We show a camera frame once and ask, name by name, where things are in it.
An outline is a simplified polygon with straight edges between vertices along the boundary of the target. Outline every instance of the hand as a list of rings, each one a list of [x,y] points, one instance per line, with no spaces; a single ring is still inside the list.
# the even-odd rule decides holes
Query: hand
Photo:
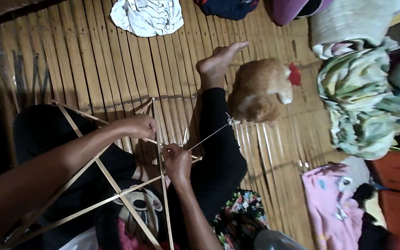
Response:
[[[155,119],[148,115],[137,114],[126,119],[118,120],[115,123],[131,138],[155,138]]]
[[[192,157],[191,153],[177,144],[164,146],[162,149],[166,173],[174,187],[190,183]]]

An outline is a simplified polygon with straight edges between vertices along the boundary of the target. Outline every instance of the person's left hand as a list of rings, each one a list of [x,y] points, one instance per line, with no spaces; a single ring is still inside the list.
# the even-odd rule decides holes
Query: person's left hand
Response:
[[[137,114],[128,118],[118,120],[116,123],[125,131],[125,134],[131,138],[154,139],[155,138],[155,119],[145,115]]]

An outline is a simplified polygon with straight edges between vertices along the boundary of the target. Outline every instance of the bare foot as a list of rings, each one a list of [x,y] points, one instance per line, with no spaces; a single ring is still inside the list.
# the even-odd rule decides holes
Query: bare foot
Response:
[[[223,88],[225,73],[234,55],[247,47],[248,41],[235,42],[228,47],[217,47],[212,56],[200,60],[197,71],[201,77],[201,88],[203,91],[210,88]]]

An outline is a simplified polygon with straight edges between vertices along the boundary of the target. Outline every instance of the string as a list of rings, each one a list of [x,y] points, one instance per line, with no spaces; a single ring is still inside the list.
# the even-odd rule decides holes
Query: string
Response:
[[[193,146],[190,150],[193,150],[195,147],[197,147],[198,145],[200,145],[201,143],[203,143],[205,140],[207,140],[209,137],[213,136],[215,133],[219,132],[220,130],[222,130],[223,128],[225,128],[228,125],[235,125],[238,124],[238,122],[234,121],[234,118],[231,118],[231,116],[225,112],[226,115],[228,116],[228,123],[226,123],[225,125],[223,125],[223,127],[219,128],[218,130],[216,130],[214,133],[210,134],[208,137],[206,137],[205,139],[203,139],[201,142],[197,143],[195,146]]]

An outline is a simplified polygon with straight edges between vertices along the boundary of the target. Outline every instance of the dark blue cloth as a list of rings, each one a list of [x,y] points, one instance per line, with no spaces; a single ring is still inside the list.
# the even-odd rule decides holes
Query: dark blue cloth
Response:
[[[194,0],[194,2],[207,16],[241,20],[257,7],[259,0]]]

